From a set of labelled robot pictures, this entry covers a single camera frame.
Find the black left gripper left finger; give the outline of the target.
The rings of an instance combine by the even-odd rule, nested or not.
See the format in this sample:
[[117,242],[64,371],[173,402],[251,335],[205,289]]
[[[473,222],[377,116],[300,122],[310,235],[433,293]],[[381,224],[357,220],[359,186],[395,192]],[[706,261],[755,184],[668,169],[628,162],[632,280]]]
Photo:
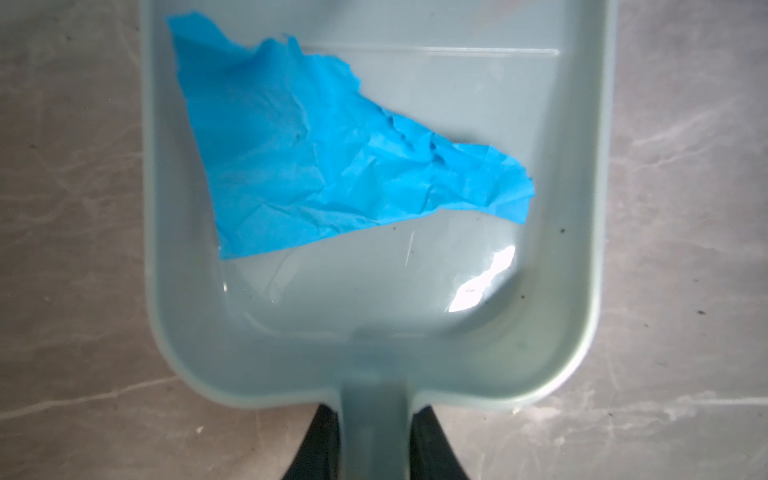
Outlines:
[[340,427],[337,413],[321,404],[283,480],[337,480]]

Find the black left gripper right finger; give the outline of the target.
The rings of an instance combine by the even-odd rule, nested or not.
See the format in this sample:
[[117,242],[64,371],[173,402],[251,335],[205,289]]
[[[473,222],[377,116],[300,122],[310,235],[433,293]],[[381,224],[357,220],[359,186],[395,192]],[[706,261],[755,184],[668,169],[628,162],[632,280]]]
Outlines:
[[411,480],[468,480],[432,407],[413,417],[410,438]]

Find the grey-green dustpan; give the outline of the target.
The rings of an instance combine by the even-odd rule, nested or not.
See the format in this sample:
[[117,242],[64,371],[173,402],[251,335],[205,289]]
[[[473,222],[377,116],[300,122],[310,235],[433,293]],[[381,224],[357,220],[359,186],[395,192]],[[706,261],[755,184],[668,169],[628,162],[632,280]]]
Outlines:
[[[143,1],[149,322],[200,395],[324,404],[338,479],[410,479],[435,405],[512,409],[561,386],[597,329],[618,5],[614,1]],[[524,223],[468,210],[224,260],[177,78],[170,17],[236,44],[294,38],[361,93],[455,143],[517,160]]]

